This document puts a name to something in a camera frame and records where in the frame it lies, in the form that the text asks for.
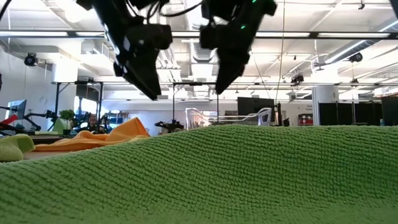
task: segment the black screen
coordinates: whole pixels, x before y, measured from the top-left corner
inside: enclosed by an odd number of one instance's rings
[[[275,109],[273,99],[238,97],[238,115],[246,116],[258,113],[263,108],[272,108],[271,121],[275,121]]]
[[[383,119],[392,125],[398,124],[398,97],[381,98]]]

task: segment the green microfiber towel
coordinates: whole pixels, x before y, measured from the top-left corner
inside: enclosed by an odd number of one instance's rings
[[[23,153],[35,149],[33,140],[26,134],[17,134],[0,139],[0,162],[24,159]]]
[[[398,129],[213,126],[0,166],[1,223],[396,224]]]

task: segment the wire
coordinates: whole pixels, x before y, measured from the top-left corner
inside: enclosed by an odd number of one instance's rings
[[[146,17],[147,24],[150,24],[149,19],[152,18],[155,15],[157,10],[160,10],[160,2],[155,2],[155,3],[150,5],[150,7],[148,9],[148,12],[147,12],[147,17]]]
[[[6,3],[4,3],[4,5],[2,6],[1,11],[0,11],[0,21],[1,21],[2,17],[3,17],[3,15],[4,15],[4,13],[6,13],[8,5],[10,5],[11,1],[12,0],[7,0]]]
[[[283,61],[284,43],[285,43],[285,11],[286,11],[285,5],[286,5],[286,0],[284,0],[284,14],[282,18],[282,47],[280,50],[279,80],[278,80],[278,85],[276,87],[275,104],[277,104],[279,84],[280,84],[280,79],[282,78],[282,61]]]
[[[131,9],[132,13],[134,13],[135,16],[139,16],[139,14],[136,12],[136,10],[133,8],[131,2],[129,0],[125,0],[127,6]]]
[[[261,75],[261,73],[260,73],[259,67],[257,66],[256,57],[254,56],[254,54],[252,54],[252,56],[253,56],[253,59],[254,59],[254,64],[256,65],[256,68],[257,68],[257,72],[259,73],[259,76],[260,76],[260,78],[261,78],[261,82],[262,82],[262,84],[264,85],[264,88],[266,89],[266,92],[267,92],[267,94],[268,94],[268,98],[271,99],[271,97],[269,96],[269,92],[268,92],[267,86],[266,86],[266,84],[264,83],[264,80],[262,79],[262,75]]]
[[[176,16],[181,16],[181,15],[184,15],[185,13],[187,13],[187,12],[190,12],[190,11],[192,11],[192,10],[194,10],[196,7],[198,7],[198,6],[200,6],[201,4],[203,3],[203,1],[201,1],[201,2],[199,2],[198,4],[196,4],[196,5],[194,5],[194,6],[192,6],[192,7],[189,7],[188,9],[184,9],[184,10],[182,10],[181,12],[176,12],[176,13],[173,13],[173,14],[163,14],[163,13],[161,13],[161,7],[159,8],[159,14],[161,15],[161,16],[164,16],[164,17],[176,17]]]

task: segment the fluorescent light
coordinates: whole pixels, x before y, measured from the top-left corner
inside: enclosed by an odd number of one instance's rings
[[[383,37],[388,37],[390,34],[386,33],[319,33],[318,37],[331,37],[331,38],[339,38],[339,37],[352,37],[352,38],[383,38]]]
[[[309,32],[258,32],[256,37],[308,37]]]
[[[199,31],[172,31],[172,36],[177,38],[192,37],[199,38]]]
[[[66,36],[68,36],[68,33],[64,32],[64,31],[52,32],[52,31],[0,30],[0,36],[2,36],[2,37],[42,37],[42,36],[66,37]]]
[[[104,37],[105,34],[103,31],[98,31],[98,32],[76,32],[76,35],[82,36],[82,37],[88,37],[88,36],[98,36],[98,37]]]
[[[385,28],[381,29],[380,32],[384,32],[384,31],[390,29],[391,27],[393,27],[393,26],[395,26],[397,24],[398,24],[398,21],[395,21],[392,24],[390,24],[390,25],[386,26]]]
[[[199,43],[199,39],[183,39],[181,40],[181,43],[187,43],[187,44]]]

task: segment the ceiling light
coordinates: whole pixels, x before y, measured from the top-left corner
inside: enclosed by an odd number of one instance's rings
[[[64,31],[51,32],[51,31],[11,31],[11,30],[0,30],[0,36],[2,37],[66,37],[68,33]]]
[[[308,37],[309,32],[257,32],[256,37]]]
[[[84,19],[88,11],[83,9],[74,0],[56,0],[57,6],[65,11],[67,21],[76,23]]]
[[[181,40],[181,43],[195,44],[195,43],[199,43],[199,39],[183,39],[183,40]]]
[[[181,38],[181,37],[189,37],[189,38],[199,38],[199,31],[172,31],[172,36]]]
[[[76,35],[82,36],[82,37],[91,37],[91,36],[98,36],[98,37],[105,37],[105,33],[103,31],[98,31],[98,32],[76,32]]]
[[[390,36],[389,33],[319,33],[318,37],[331,37],[331,38],[385,38]]]

